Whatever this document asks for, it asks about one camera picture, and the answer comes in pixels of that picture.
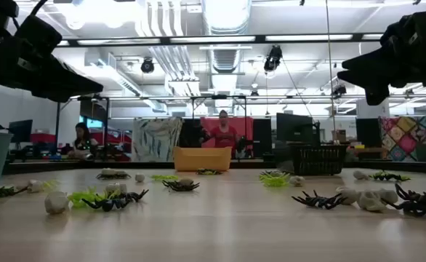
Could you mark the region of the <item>red cloth backdrop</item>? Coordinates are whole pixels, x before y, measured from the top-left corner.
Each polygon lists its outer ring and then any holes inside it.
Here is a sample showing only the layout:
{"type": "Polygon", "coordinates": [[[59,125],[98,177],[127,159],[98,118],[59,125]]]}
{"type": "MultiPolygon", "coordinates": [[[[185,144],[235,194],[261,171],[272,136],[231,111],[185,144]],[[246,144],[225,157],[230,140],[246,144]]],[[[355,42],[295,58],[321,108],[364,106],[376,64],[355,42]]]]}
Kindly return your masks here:
{"type": "MultiPolygon", "coordinates": [[[[253,138],[253,122],[254,120],[251,117],[228,117],[229,124],[236,128],[238,133],[238,139],[241,136],[245,136],[247,140],[251,140],[253,138]]],[[[208,136],[209,131],[219,125],[219,117],[218,118],[201,118],[201,126],[204,128],[206,132],[206,136],[208,136]]],[[[201,146],[204,148],[215,148],[214,140],[203,140],[201,146]]]]}

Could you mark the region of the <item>yellow plastic bin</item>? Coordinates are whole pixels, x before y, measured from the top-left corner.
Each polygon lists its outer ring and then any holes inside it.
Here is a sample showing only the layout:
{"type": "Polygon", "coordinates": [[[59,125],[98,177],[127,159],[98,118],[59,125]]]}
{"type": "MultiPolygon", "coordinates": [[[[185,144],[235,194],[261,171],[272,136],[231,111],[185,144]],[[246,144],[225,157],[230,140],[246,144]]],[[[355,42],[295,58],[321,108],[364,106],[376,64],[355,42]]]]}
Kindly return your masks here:
{"type": "Polygon", "coordinates": [[[230,168],[231,147],[226,148],[174,148],[174,168],[180,172],[212,169],[227,171],[230,168]]]}

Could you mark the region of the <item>black ceiling spotlight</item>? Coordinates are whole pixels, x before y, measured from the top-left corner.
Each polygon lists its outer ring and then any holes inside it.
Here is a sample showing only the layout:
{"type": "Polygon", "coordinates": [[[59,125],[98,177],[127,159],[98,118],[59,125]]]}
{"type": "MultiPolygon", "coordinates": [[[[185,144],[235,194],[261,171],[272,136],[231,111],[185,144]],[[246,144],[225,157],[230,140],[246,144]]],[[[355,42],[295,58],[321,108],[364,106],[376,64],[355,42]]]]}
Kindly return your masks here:
{"type": "Polygon", "coordinates": [[[341,98],[343,95],[345,95],[347,93],[347,89],[346,86],[344,84],[338,84],[336,87],[334,87],[334,89],[332,90],[331,96],[334,99],[339,99],[341,98]]]}
{"type": "Polygon", "coordinates": [[[141,66],[140,66],[140,70],[144,73],[144,74],[151,74],[154,71],[154,64],[153,64],[153,59],[151,57],[146,57],[141,66]]]}
{"type": "Polygon", "coordinates": [[[273,45],[268,56],[265,58],[264,70],[265,72],[271,72],[277,69],[281,63],[282,49],[279,45],[273,45]]]}

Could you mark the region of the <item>leaf print cloth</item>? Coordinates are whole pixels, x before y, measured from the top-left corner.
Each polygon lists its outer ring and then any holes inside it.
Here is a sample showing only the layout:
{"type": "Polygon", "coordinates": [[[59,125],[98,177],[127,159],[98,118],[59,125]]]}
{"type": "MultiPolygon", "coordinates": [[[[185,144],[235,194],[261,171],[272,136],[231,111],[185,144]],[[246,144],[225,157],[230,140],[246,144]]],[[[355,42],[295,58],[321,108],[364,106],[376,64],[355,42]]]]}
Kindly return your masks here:
{"type": "Polygon", "coordinates": [[[179,117],[134,119],[132,162],[173,162],[183,123],[179,117]]]}

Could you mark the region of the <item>black upright panel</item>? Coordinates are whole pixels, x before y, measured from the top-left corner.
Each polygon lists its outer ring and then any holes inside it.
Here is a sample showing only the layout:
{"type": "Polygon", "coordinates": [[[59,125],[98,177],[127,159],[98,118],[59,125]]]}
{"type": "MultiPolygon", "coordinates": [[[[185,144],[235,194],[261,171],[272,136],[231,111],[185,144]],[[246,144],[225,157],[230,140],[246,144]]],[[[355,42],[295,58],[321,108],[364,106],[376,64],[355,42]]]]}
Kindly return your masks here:
{"type": "Polygon", "coordinates": [[[272,152],[272,132],[270,119],[254,119],[253,122],[253,154],[262,158],[272,152]]]}
{"type": "Polygon", "coordinates": [[[179,137],[179,146],[182,148],[201,147],[201,123],[199,119],[184,119],[179,137]]]}

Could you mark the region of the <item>black mesh basket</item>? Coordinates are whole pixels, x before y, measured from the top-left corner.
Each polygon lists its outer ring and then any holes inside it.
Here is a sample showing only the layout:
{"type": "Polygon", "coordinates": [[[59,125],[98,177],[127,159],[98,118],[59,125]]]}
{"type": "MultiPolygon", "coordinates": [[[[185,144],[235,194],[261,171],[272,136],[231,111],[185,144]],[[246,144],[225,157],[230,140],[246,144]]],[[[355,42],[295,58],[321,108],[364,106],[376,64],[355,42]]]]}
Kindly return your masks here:
{"type": "Polygon", "coordinates": [[[287,145],[273,150],[280,171],[299,176],[340,174],[346,155],[345,146],[287,145]]]}

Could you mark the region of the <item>standing person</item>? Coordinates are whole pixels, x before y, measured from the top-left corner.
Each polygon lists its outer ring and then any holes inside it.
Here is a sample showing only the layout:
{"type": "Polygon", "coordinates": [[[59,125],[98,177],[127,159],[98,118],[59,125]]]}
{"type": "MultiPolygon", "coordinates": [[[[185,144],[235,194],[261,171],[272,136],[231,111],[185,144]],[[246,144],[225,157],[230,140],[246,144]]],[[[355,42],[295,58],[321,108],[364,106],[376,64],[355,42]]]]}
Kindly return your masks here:
{"type": "Polygon", "coordinates": [[[228,113],[225,110],[221,110],[219,121],[219,125],[209,131],[206,139],[213,139],[215,148],[235,148],[238,141],[238,133],[236,128],[229,124],[228,113]]]}

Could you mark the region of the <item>black aluminium table frame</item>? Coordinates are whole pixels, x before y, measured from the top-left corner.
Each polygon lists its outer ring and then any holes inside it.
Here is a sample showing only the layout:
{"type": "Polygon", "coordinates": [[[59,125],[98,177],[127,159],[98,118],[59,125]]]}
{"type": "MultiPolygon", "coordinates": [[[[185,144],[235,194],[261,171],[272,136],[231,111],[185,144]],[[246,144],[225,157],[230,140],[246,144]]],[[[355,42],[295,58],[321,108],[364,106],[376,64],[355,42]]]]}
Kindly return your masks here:
{"type": "MultiPolygon", "coordinates": [[[[5,164],[3,175],[16,175],[34,172],[52,172],[61,170],[77,170],[77,169],[102,169],[114,168],[120,170],[128,169],[173,169],[174,164],[169,162],[24,162],[5,164]]],[[[406,172],[423,172],[426,173],[426,162],[388,162],[388,161],[367,161],[367,162],[345,162],[345,168],[357,169],[377,169],[377,170],[394,170],[406,172]]]]}

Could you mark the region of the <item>silver ventilation duct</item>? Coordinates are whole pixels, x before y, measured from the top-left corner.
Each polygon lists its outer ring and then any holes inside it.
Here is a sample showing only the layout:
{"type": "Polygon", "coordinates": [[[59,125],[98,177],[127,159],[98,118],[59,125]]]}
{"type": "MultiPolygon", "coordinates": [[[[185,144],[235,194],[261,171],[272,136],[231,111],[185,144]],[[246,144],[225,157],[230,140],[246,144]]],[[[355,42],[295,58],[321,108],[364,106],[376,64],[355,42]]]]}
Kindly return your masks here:
{"type": "Polygon", "coordinates": [[[208,35],[247,34],[252,0],[201,0],[208,35]]]}

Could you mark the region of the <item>black overhead light bar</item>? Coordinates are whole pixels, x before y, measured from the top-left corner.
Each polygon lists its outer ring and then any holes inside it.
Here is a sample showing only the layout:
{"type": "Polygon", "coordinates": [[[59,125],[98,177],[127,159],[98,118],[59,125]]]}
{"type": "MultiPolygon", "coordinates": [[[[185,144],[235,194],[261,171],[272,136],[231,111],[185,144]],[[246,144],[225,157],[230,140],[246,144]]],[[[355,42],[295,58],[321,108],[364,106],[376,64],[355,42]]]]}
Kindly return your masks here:
{"type": "Polygon", "coordinates": [[[156,37],[124,37],[106,39],[63,39],[58,48],[67,47],[137,47],[137,46],[170,46],[170,45],[215,45],[215,44],[305,44],[305,43],[352,43],[376,42],[381,33],[313,33],[289,35],[211,35],[211,36],[156,36],[156,37]]]}

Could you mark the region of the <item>colourful patchwork quilt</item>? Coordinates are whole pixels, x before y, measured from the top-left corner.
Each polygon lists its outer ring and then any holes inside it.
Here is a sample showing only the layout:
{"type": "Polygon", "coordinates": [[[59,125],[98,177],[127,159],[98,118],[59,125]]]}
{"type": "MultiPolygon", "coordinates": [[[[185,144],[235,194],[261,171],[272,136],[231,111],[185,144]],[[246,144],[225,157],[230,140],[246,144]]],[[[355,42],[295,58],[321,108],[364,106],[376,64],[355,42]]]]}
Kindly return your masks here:
{"type": "Polygon", "coordinates": [[[378,118],[382,147],[394,162],[426,162],[426,115],[378,118]]]}

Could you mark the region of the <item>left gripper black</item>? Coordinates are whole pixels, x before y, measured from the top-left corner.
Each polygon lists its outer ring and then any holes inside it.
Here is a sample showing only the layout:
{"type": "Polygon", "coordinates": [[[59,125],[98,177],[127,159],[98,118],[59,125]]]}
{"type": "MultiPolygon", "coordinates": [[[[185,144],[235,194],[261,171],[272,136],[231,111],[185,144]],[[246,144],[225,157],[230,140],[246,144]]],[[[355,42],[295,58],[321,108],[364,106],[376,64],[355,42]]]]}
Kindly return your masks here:
{"type": "Polygon", "coordinates": [[[29,90],[32,96],[57,103],[73,95],[101,92],[103,86],[68,63],[39,54],[25,39],[0,31],[0,85],[29,90]]]}

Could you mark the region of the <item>seated person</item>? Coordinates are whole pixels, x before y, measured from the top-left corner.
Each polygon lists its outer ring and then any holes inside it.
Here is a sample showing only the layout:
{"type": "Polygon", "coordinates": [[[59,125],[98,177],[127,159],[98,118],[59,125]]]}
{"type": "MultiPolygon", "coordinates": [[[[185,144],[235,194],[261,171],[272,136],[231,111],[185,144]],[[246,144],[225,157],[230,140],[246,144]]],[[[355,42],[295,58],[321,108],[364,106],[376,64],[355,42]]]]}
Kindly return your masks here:
{"type": "Polygon", "coordinates": [[[76,139],[73,141],[72,150],[68,152],[71,159],[91,161],[95,158],[99,143],[91,137],[89,128],[83,122],[75,126],[76,139]]]}

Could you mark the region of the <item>black metal frame rack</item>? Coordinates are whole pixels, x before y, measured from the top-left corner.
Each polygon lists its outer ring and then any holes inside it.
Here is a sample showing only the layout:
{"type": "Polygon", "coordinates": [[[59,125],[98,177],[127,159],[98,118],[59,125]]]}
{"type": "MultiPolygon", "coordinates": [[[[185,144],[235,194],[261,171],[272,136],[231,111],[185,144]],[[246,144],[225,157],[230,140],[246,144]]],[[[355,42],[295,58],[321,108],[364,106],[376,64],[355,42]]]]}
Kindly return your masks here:
{"type": "Polygon", "coordinates": [[[66,143],[71,144],[76,138],[75,125],[79,123],[80,112],[81,101],[67,101],[57,104],[54,140],[56,151],[66,143]]]}

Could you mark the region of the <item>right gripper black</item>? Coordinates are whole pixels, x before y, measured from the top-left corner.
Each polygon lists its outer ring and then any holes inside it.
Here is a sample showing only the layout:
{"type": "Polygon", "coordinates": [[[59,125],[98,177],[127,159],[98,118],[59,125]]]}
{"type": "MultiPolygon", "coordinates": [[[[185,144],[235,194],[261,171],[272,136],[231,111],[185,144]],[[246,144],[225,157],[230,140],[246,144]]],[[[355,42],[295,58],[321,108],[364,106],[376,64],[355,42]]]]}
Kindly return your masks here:
{"type": "Polygon", "coordinates": [[[389,25],[380,44],[382,50],[345,60],[342,67],[347,70],[383,69],[389,65],[391,71],[337,73],[338,79],[365,90],[369,106],[377,106],[390,96],[390,82],[395,87],[415,82],[426,86],[426,12],[403,16],[389,25]]]}

